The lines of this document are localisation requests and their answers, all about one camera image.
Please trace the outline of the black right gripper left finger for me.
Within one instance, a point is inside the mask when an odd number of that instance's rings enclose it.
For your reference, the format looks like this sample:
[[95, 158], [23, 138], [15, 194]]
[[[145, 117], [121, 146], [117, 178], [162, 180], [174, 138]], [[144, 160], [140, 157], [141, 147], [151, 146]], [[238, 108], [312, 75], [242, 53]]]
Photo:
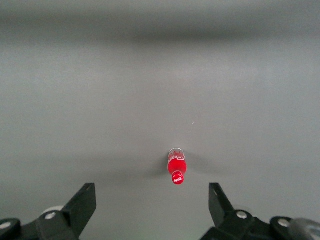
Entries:
[[97, 207], [94, 183], [86, 183], [60, 210], [42, 214], [36, 221], [40, 240], [78, 240]]

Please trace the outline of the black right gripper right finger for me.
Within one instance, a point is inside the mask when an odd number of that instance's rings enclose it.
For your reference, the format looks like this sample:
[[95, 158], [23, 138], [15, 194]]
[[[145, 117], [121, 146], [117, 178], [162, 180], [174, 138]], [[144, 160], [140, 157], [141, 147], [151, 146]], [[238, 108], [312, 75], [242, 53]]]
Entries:
[[208, 207], [214, 226], [203, 240], [272, 240], [270, 225], [235, 209], [219, 183], [209, 184]]

